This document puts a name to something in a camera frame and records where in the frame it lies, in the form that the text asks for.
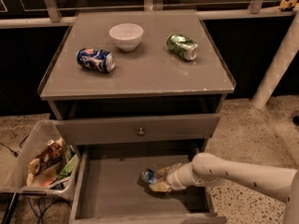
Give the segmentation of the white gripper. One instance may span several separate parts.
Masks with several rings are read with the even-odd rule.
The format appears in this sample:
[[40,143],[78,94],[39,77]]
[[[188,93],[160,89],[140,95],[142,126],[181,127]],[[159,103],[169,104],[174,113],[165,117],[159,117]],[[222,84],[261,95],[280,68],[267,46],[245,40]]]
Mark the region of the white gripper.
[[188,163],[177,163],[170,168],[164,167],[156,172],[156,180],[149,184],[154,192],[169,192],[183,190],[190,185],[191,169]]

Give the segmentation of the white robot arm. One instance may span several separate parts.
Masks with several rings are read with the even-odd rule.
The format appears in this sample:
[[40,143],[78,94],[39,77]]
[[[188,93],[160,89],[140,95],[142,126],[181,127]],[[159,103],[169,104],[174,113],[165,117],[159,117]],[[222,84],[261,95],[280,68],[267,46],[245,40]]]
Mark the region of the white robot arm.
[[204,152],[190,162],[150,171],[143,178],[156,192],[210,187],[230,180],[285,203],[283,224],[299,224],[299,171],[296,169],[227,161]]

